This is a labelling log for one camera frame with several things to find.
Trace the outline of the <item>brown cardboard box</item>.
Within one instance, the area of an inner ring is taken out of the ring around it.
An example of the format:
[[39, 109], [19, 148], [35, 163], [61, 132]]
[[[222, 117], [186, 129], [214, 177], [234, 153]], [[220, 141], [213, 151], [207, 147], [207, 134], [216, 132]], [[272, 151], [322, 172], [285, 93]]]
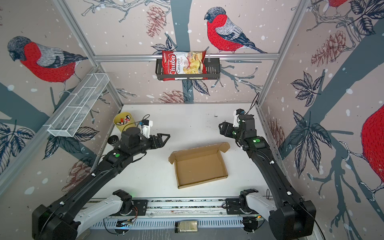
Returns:
[[226, 179], [228, 171], [222, 156], [230, 149], [228, 142], [171, 153], [178, 189]]

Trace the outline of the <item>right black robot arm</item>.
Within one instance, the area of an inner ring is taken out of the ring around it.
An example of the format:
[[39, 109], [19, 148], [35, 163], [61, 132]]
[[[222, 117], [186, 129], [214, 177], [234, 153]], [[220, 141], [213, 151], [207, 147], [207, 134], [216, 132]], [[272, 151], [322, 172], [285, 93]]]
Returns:
[[269, 223], [277, 240], [295, 240], [312, 235], [316, 207], [305, 201], [288, 181], [275, 162], [267, 141], [257, 135], [255, 119], [243, 109], [234, 112], [234, 122], [219, 124], [220, 134], [235, 140], [260, 170], [273, 200], [268, 200], [259, 191], [241, 191], [238, 207], [244, 214], [253, 212], [261, 215]]

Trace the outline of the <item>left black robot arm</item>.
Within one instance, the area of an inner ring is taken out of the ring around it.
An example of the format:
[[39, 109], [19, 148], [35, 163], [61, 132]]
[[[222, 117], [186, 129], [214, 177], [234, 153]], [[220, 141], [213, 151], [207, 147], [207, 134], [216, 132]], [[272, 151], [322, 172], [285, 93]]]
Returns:
[[129, 164], [136, 162], [138, 154], [162, 148], [170, 139], [169, 134], [145, 136], [137, 127], [128, 128], [121, 136], [108, 138], [113, 149], [98, 166], [76, 187], [48, 207], [40, 205], [32, 215], [32, 237], [35, 240], [74, 240], [85, 230], [112, 214], [127, 216], [139, 211], [132, 196], [117, 190], [98, 204], [84, 208], [85, 204], [109, 181]]

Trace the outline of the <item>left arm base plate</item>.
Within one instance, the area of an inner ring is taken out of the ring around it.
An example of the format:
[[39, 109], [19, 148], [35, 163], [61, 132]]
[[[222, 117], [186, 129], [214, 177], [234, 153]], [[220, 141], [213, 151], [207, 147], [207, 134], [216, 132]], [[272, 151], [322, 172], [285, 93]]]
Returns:
[[147, 199], [133, 199], [132, 202], [132, 207], [129, 212], [122, 214], [122, 208], [125, 207], [125, 204], [123, 204], [118, 212], [110, 214], [108, 217], [135, 217], [136, 215], [138, 215], [138, 217], [145, 216], [149, 201]]

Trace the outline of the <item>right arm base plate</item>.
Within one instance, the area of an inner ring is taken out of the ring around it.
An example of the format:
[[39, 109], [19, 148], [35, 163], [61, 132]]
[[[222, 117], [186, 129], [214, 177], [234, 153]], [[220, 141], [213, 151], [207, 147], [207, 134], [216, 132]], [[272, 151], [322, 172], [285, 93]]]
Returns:
[[248, 198], [240, 200], [239, 198], [225, 199], [222, 208], [226, 210], [227, 215], [265, 215], [268, 206], [258, 198]]

